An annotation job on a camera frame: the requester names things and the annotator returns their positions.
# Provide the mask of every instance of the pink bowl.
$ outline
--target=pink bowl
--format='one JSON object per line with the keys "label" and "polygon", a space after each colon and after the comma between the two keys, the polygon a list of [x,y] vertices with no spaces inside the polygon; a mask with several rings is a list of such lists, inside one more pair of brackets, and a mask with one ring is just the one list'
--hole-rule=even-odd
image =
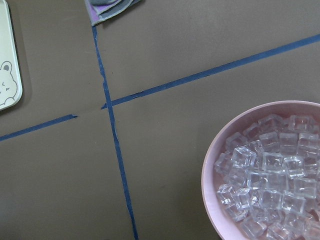
{"label": "pink bowl", "polygon": [[278,114],[284,118],[292,114],[312,115],[320,122],[320,104],[307,101],[276,101],[251,108],[231,120],[213,139],[202,167],[201,187],[206,212],[215,230],[224,240],[247,240],[245,234],[238,228],[239,223],[233,220],[221,208],[216,197],[216,191],[223,183],[219,174],[214,172],[214,163],[221,153],[227,137],[235,132],[242,132],[252,123],[269,114]]}

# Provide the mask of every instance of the cartoon bear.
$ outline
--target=cartoon bear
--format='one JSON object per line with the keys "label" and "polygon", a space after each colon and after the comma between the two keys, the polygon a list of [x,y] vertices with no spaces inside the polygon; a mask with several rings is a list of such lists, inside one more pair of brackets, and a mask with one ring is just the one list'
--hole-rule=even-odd
{"label": "cartoon bear", "polygon": [[9,61],[2,63],[0,67],[0,106],[10,105],[15,102],[18,85],[12,74],[12,64]]}

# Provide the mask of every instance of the white tray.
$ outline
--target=white tray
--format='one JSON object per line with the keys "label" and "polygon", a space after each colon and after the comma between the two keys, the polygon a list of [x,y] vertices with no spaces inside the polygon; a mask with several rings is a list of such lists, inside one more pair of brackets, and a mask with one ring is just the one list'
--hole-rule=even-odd
{"label": "white tray", "polygon": [[0,0],[0,111],[21,98],[22,84],[8,4]]}

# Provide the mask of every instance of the bear drawing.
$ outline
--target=bear drawing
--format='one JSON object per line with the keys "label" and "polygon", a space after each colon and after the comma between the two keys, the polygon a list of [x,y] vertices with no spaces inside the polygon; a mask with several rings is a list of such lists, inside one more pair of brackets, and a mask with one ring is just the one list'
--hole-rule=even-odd
{"label": "bear drawing", "polygon": [[11,62],[3,62],[0,67],[0,106],[10,105],[15,102],[18,85],[15,82],[11,71]]}

